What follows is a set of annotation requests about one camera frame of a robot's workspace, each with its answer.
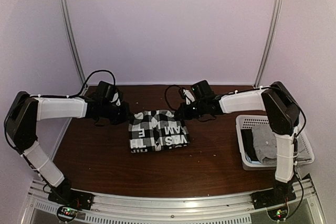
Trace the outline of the black white plaid shirt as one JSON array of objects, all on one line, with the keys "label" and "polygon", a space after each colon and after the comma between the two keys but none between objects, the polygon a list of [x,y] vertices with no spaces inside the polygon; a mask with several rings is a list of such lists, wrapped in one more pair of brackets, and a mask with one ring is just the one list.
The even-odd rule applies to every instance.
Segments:
[{"label": "black white plaid shirt", "polygon": [[131,153],[160,152],[190,144],[190,135],[183,120],[170,110],[143,111],[129,119]]}]

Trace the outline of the white plastic laundry basket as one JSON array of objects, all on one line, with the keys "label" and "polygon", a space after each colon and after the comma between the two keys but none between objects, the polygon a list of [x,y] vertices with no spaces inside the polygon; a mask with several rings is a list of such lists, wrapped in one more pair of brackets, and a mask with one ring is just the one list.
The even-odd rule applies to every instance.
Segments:
[{"label": "white plastic laundry basket", "polygon": [[[252,161],[248,152],[248,146],[253,147],[253,136],[251,128],[255,125],[266,124],[268,125],[268,118],[265,115],[239,115],[236,118],[236,133],[238,146],[241,156],[241,163],[244,170],[274,170],[274,165],[264,165],[258,159]],[[297,162],[299,166],[312,164],[315,156],[310,145],[310,142],[304,131],[298,136],[298,157]]]}]

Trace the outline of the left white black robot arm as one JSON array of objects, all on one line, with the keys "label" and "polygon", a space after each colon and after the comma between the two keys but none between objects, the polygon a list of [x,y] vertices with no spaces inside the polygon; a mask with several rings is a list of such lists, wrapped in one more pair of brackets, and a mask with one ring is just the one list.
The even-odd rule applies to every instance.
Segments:
[{"label": "left white black robot arm", "polygon": [[15,97],[4,121],[5,136],[13,142],[13,149],[51,187],[56,198],[71,205],[76,197],[71,183],[51,161],[38,142],[37,122],[49,119],[109,120],[118,125],[128,120],[130,107],[123,94],[112,84],[100,81],[89,96],[32,95],[21,91]]}]

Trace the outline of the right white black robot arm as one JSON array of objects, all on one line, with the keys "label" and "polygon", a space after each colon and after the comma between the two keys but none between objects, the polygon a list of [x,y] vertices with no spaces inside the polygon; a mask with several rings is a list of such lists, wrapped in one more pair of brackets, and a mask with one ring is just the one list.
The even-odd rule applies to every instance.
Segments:
[{"label": "right white black robot arm", "polygon": [[215,118],[241,111],[266,112],[277,144],[275,184],[269,192],[269,199],[279,204],[287,198],[295,176],[298,125],[302,112],[283,83],[276,81],[263,88],[216,94],[203,80],[192,85],[191,90],[195,99],[184,96],[185,102],[174,112],[177,120],[199,119],[204,115]]}]

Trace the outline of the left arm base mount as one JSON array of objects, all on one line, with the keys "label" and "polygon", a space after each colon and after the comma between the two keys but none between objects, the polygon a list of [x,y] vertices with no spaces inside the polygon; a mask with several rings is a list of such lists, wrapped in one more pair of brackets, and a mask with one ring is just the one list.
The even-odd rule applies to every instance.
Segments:
[{"label": "left arm base mount", "polygon": [[49,201],[78,210],[90,210],[93,198],[94,196],[91,193],[73,190],[70,187],[52,188],[48,196]]}]

